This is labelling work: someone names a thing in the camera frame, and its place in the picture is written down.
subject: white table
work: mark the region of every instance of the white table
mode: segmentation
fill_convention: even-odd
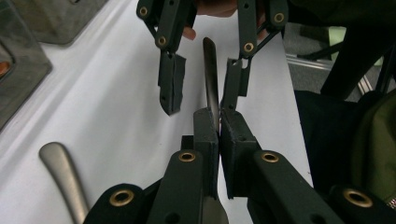
[[[197,17],[194,41],[183,39],[187,58],[181,111],[168,117],[157,87],[160,52],[135,15],[137,1],[110,0],[69,47],[43,45],[52,72],[0,134],[0,222],[71,223],[64,199],[38,150],[61,142],[78,169],[89,205],[108,188],[146,188],[163,176],[192,114],[205,107],[202,39],[217,44],[219,95],[228,57],[238,55],[235,15]],[[282,153],[311,183],[304,140],[280,36],[254,58],[240,111],[265,149]],[[250,223],[246,199],[219,194],[230,223]]]

